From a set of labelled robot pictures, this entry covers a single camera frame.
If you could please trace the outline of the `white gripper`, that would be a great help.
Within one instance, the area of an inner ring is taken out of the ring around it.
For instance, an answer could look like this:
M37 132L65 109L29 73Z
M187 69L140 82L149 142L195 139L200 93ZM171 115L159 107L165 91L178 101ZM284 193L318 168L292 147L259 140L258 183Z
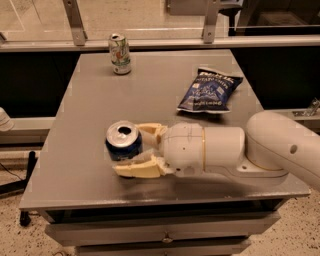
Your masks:
M113 169L119 176L159 178L171 172L178 177L188 177L202 172L204 128L201 125L178 123L168 128L161 123L141 123L136 127L144 144L155 149L161 144L164 159L152 155L142 163L115 165Z

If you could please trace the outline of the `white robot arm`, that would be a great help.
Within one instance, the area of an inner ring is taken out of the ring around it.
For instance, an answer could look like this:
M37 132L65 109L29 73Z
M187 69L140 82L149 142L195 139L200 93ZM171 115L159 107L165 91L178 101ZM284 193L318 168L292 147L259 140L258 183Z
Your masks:
M114 166L124 177L221 174L248 185L276 185L292 174L320 189L320 137L291 118L262 111L244 129L177 123L136 126L151 148Z

